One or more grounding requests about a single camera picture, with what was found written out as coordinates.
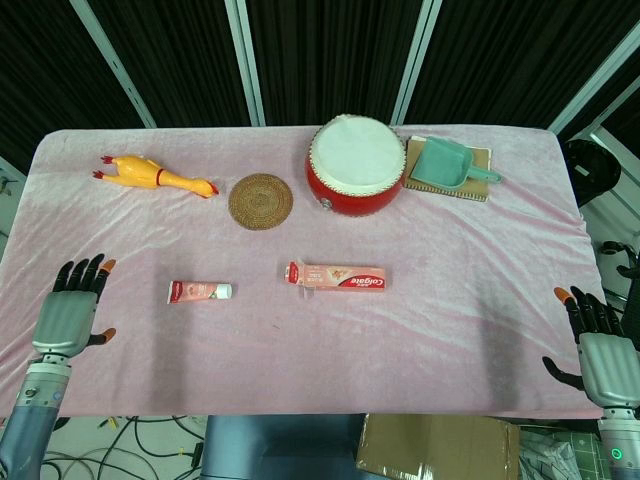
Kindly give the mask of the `right robot hand, orange fingertips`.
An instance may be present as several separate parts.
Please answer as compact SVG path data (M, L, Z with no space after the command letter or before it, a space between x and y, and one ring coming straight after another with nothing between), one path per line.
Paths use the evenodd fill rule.
M569 290L556 287L554 295L566 310L580 372L565 372L544 356L547 372L605 410L638 409L639 350L625 334L613 308L575 286Z

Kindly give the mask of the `left robot hand, orange fingertips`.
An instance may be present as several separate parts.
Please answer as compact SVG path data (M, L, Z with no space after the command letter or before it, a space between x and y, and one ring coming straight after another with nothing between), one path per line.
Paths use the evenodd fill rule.
M43 356L72 358L86 347L110 342L117 330L93 333L94 318L107 280L116 265L100 253L93 259L68 261L60 268L42 304L32 345Z

